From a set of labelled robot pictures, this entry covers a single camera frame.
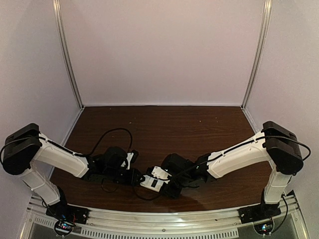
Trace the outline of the white red remote control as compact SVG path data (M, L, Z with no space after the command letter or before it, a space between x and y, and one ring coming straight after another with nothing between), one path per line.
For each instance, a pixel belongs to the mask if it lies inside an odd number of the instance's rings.
M169 182L161 179L157 179L154 177L151 177L149 175L144 176L144 180L140 183L140 185L144 188L147 188L149 190L159 192L160 189L164 184L167 184Z

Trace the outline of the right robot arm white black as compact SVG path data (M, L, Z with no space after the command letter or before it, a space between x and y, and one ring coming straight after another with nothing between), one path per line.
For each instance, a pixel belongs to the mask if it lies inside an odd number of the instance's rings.
M169 181L163 184L159 192L175 199L183 188L195 188L198 182L207 182L209 177L218 179L259 162L272 162L274 168L262 191L260 204L239 210L244 221L265 220L281 213L279 204L282 194L291 178L304 166L301 147L310 151L294 133L273 121L267 121L253 137L228 149L204 154L195 162L178 154L168 155L160 167L169 174Z

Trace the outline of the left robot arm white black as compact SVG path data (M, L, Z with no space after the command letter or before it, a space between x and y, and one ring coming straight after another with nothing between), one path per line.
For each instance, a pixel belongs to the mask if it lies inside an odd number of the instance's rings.
M137 157L137 151L125 151L116 146L99 155L76 153L48 139L35 123L9 135L0 150L0 163L4 171L18 176L41 197L49 212L61 221L69 220L72 211L63 190L38 171L37 161L85 181L103 183L110 180L115 184L136 185L141 173L132 164Z

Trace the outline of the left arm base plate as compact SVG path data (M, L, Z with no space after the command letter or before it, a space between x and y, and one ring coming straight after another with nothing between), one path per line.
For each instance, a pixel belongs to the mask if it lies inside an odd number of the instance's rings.
M89 209L63 205L63 204L55 204L52 206L48 206L46 210L46 215L54 217L58 220L64 220L76 224L86 224L88 219Z

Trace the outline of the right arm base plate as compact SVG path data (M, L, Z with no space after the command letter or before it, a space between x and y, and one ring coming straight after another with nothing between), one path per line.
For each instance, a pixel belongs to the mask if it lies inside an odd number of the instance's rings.
M277 204L257 204L238 209L242 224L269 219L281 214L279 203Z

